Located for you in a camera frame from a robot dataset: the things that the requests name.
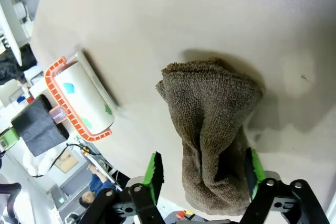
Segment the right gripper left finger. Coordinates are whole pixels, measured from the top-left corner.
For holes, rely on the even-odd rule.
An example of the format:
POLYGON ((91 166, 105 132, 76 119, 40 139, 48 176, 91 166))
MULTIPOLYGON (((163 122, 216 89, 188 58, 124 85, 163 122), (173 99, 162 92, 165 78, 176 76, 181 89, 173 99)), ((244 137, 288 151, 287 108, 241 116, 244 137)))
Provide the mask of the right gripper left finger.
POLYGON ((162 157, 155 152, 142 183, 135 183, 123 191, 101 190, 83 215, 83 222, 124 223, 127 217, 137 216, 140 223, 164 223, 156 207, 163 183, 162 157))

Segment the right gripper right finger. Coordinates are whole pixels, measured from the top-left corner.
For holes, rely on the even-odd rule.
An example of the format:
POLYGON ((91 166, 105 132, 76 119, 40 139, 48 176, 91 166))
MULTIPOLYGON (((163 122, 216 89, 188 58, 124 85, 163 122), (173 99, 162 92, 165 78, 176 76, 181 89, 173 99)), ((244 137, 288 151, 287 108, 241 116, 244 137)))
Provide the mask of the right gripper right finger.
POLYGON ((245 152, 244 171, 251 202, 240 223, 265 223, 270 212, 279 212, 286 223, 329 223, 317 197, 306 180, 289 185, 267 177, 257 152, 245 152))

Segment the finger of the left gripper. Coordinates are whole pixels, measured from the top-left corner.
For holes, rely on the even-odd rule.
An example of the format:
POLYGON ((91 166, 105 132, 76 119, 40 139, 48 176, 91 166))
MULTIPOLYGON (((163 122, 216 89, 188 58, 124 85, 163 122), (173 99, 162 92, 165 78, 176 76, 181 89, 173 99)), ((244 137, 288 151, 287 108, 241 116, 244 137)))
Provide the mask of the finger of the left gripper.
POLYGON ((22 139, 34 156, 39 156, 69 138, 62 123, 56 124, 49 111, 52 106, 45 95, 39 95, 11 120, 12 127, 1 133, 1 153, 22 139))

